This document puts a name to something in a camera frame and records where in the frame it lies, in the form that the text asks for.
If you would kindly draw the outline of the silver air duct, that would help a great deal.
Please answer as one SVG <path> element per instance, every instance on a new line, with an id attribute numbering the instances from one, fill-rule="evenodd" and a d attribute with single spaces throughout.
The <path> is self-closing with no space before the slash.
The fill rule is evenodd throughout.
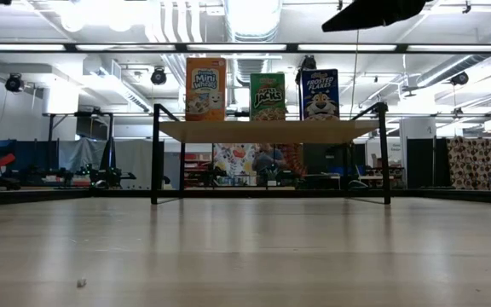
<path id="1" fill-rule="evenodd" d="M 283 0 L 223 0 L 228 41 L 271 43 L 275 40 Z"/>

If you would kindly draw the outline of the black rig crossbar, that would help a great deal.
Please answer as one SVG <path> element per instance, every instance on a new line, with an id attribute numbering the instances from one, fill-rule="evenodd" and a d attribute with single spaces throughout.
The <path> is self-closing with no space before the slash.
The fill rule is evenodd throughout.
<path id="1" fill-rule="evenodd" d="M 0 53 L 491 55 L 491 43 L 0 43 Z"/>

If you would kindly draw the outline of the red shelving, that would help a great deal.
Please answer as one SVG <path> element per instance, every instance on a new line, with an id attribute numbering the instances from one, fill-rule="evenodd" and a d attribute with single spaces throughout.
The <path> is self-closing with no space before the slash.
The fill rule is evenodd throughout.
<path id="1" fill-rule="evenodd" d="M 212 169 L 210 153 L 186 153 L 184 155 L 185 188 L 204 187 Z"/>

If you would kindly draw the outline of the black panel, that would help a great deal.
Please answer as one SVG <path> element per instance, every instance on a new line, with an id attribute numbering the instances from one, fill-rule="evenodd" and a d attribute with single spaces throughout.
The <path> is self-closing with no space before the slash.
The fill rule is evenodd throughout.
<path id="1" fill-rule="evenodd" d="M 434 184 L 434 144 L 432 139 L 407 139 L 406 172 L 409 189 Z"/>

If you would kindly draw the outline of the brown patterned curtain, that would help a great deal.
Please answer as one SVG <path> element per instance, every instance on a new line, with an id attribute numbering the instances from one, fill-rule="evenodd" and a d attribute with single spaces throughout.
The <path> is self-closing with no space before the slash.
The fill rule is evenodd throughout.
<path id="1" fill-rule="evenodd" d="M 455 189 L 491 190 L 491 138 L 446 140 L 450 182 Z"/>

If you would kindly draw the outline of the grey cloth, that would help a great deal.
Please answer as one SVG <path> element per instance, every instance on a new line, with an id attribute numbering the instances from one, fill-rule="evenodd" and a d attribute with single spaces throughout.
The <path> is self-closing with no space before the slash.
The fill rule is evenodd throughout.
<path id="1" fill-rule="evenodd" d="M 98 169 L 106 146 L 105 141 L 81 138 L 78 141 L 60 141 L 58 163 L 60 168 L 75 172 L 81 167 L 92 165 Z"/>

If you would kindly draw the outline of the colourful poster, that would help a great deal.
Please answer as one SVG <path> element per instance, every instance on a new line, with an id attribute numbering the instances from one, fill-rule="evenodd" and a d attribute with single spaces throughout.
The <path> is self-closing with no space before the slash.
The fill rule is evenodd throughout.
<path id="1" fill-rule="evenodd" d="M 252 162 L 256 145 L 250 143 L 215 143 L 213 145 L 214 166 L 223 172 L 216 176 L 219 186 L 254 186 L 256 172 Z"/>

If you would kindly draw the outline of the white partition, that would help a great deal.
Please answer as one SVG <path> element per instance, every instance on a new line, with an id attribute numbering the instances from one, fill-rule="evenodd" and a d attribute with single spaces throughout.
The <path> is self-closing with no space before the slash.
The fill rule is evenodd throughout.
<path id="1" fill-rule="evenodd" d="M 124 176 L 132 173 L 135 179 L 122 179 L 126 190 L 150 190 L 152 174 L 152 145 L 150 140 L 116 141 L 116 167 Z"/>

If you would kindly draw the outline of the wooden shelf table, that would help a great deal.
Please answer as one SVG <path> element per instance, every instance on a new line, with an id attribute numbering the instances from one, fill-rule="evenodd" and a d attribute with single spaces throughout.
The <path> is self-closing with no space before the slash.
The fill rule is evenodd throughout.
<path id="1" fill-rule="evenodd" d="M 326 121 L 181 121 L 161 104 L 153 106 L 153 149 L 151 203 L 158 203 L 157 180 L 163 167 L 159 165 L 159 134 L 181 143 L 185 151 L 187 143 L 321 143 L 347 146 L 357 137 L 379 130 L 383 163 L 383 203 L 391 203 L 389 161 L 387 153 L 386 113 L 388 107 L 377 102 L 350 120 Z"/>

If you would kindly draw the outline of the blue partition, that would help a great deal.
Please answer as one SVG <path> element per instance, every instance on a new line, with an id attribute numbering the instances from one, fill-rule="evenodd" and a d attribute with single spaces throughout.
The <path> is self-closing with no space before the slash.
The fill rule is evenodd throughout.
<path id="1" fill-rule="evenodd" d="M 59 167 L 58 149 L 56 141 L 0 140 L 0 159 L 13 154 L 15 160 L 9 165 L 11 170 L 20 171 L 32 165 L 43 170 L 55 170 Z"/>

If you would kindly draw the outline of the person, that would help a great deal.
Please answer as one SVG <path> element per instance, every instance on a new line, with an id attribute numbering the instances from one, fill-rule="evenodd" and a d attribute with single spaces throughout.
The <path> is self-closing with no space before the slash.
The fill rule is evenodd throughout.
<path id="1" fill-rule="evenodd" d="M 274 180 L 278 171 L 285 170 L 287 163 L 283 153 L 269 143 L 257 144 L 251 168 L 257 175 L 257 186 L 266 186 Z"/>

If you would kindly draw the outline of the orange Mini Wheats cereal box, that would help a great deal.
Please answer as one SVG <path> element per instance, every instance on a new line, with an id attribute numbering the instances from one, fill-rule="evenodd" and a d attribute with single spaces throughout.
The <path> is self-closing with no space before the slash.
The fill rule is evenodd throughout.
<path id="1" fill-rule="evenodd" d="M 185 119 L 225 120 L 227 61 L 224 58 L 189 57 L 186 68 Z"/>

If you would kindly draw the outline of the blue Frosted Flakes cereal box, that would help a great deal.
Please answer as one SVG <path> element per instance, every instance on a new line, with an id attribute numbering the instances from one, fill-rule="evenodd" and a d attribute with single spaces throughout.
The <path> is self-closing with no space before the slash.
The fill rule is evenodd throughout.
<path id="1" fill-rule="evenodd" d="M 303 120 L 339 120 L 338 69 L 302 71 L 300 85 Z"/>

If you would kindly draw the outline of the black metal rig frame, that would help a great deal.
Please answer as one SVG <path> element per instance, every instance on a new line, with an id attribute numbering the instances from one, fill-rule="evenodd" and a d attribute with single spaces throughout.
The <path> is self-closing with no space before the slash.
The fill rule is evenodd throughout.
<path id="1" fill-rule="evenodd" d="M 150 190 L 39 189 L 0 191 L 0 205 L 82 198 L 150 198 Z"/>
<path id="2" fill-rule="evenodd" d="M 459 200 L 470 202 L 491 203 L 491 190 L 461 189 L 397 189 L 392 190 L 394 197 L 429 198 L 439 200 Z"/>

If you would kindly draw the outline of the green Apple Jacks cereal box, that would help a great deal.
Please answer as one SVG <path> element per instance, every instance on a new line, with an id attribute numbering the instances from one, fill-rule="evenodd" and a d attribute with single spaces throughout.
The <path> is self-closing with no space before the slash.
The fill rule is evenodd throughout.
<path id="1" fill-rule="evenodd" d="M 285 121 L 285 74 L 253 73 L 250 77 L 250 102 L 251 121 Z"/>

